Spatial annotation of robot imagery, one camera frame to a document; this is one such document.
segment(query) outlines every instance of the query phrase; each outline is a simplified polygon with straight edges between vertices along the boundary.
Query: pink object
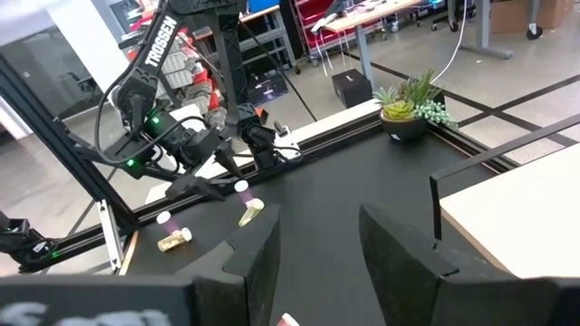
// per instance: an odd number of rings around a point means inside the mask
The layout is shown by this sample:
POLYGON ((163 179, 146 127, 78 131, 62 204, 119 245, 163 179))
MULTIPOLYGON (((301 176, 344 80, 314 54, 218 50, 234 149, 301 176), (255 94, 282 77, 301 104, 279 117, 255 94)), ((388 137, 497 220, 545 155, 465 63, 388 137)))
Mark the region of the pink object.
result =
POLYGON ((282 319, 278 322, 276 326, 300 326, 298 322, 292 318, 289 314, 285 313, 282 315, 282 319))
POLYGON ((171 220, 170 212, 162 212, 157 216, 157 223, 167 231, 168 235, 171 235, 175 231, 179 230, 179 225, 175 221, 171 220))
POLYGON ((250 200, 254 199, 252 192, 250 191, 250 187, 245 180, 237 181, 234 185, 234 189, 236 190, 237 194, 239 195, 242 202, 246 204, 250 200))

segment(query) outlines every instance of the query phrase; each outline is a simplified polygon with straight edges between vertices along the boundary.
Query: cardboard box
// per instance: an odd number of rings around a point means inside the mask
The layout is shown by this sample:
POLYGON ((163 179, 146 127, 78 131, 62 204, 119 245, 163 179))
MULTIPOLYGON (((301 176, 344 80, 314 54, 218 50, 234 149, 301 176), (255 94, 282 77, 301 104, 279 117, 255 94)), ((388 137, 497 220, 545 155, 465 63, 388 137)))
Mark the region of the cardboard box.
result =
MULTIPOLYGON (((492 33, 524 33, 529 24, 531 0, 508 0, 491 4, 492 33)), ((574 10, 574 0, 540 0, 537 25, 556 28, 574 10)))

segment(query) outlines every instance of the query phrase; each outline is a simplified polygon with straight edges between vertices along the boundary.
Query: white cable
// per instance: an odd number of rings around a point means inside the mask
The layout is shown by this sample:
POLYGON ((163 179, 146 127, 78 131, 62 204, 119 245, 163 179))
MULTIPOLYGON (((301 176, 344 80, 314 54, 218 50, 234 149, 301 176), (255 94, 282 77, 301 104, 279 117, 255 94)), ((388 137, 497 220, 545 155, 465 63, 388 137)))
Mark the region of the white cable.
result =
MULTIPOLYGON (((324 38, 323 38, 323 34, 322 34, 322 33, 320 33, 320 40, 321 40, 321 41, 323 42, 323 44, 324 44, 324 38)), ((332 74, 332 73, 333 73, 333 71, 334 71, 334 67, 333 67, 333 63, 332 63, 332 62, 330 62, 330 57, 328 56, 328 49, 327 49, 327 50, 324 50, 324 52, 326 53, 326 61, 328 61, 328 65, 330 66, 330 73, 332 74)))
POLYGON ((443 75, 443 73, 445 73, 448 70, 448 68, 453 63, 453 60, 455 60, 455 55, 459 51, 459 47, 461 46, 461 42, 463 41, 463 29, 465 28, 465 20, 467 18, 467 13, 468 13, 468 0, 463 0, 463 20, 461 21, 461 30, 459 32, 459 39, 457 41, 457 46, 455 47, 455 51, 453 51, 453 54, 451 55, 451 59, 449 59, 449 62, 447 62, 447 65, 445 66, 445 68, 443 68, 443 70, 435 78, 433 78, 433 80, 431 81, 431 84, 436 82, 437 79, 439 79, 443 75))
POLYGON ((349 45, 349 41, 348 41, 348 36, 346 35, 346 30, 343 31, 344 33, 344 41, 346 43, 346 52, 348 52, 349 54, 349 63, 351 64, 351 69, 353 68, 353 57, 350 55, 351 54, 351 45, 349 45))
POLYGON ((316 50, 318 50, 318 55, 320 55, 320 62, 323 63, 324 76, 328 77, 328 72, 326 71, 326 66, 324 65, 324 56, 323 56, 322 51, 320 51, 320 46, 318 45, 318 39, 317 39, 316 35, 314 36, 314 43, 316 44, 316 50))
POLYGON ((341 37, 340 32, 338 32, 338 43, 341 45, 341 54, 343 55, 343 66, 346 67, 346 60, 344 59, 343 38, 341 37))

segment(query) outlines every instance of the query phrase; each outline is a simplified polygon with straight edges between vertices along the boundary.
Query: white wall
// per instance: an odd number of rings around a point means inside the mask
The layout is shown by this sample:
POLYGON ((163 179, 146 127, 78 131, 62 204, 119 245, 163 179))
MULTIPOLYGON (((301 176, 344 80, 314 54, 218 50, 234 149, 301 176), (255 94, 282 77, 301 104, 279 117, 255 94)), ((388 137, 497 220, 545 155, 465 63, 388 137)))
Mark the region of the white wall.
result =
POLYGON ((127 68, 129 60, 92 0, 40 0, 68 43, 103 91, 127 68))
POLYGON ((51 26, 51 16, 33 0, 0 0, 0 46, 51 26))
POLYGON ((125 35, 125 31, 123 31, 121 23, 119 23, 119 20, 111 10, 111 5, 120 1, 121 0, 92 0, 92 4, 95 8, 97 8, 97 11, 101 15, 102 20, 107 24, 107 27, 109 27, 112 36, 117 42, 122 41, 121 37, 125 35))
POLYGON ((21 139, 33 133, 2 97, 0 97, 0 123, 14 139, 21 139))

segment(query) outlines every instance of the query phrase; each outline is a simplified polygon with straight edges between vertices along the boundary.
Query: white tabletop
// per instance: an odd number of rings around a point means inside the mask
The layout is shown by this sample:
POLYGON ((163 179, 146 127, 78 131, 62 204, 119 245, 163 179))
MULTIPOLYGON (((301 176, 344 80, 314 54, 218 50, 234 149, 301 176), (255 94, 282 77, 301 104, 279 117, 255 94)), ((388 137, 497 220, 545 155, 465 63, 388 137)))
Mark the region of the white tabletop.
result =
POLYGON ((347 13, 345 17, 325 25, 324 28, 331 32, 339 33, 358 25, 371 23, 407 7, 418 5, 420 2, 421 0, 388 0, 379 5, 373 1, 360 3, 358 6, 364 7, 366 5, 367 8, 372 8, 372 10, 347 13))
POLYGON ((517 277, 580 277, 580 145, 441 199, 448 219, 517 277))

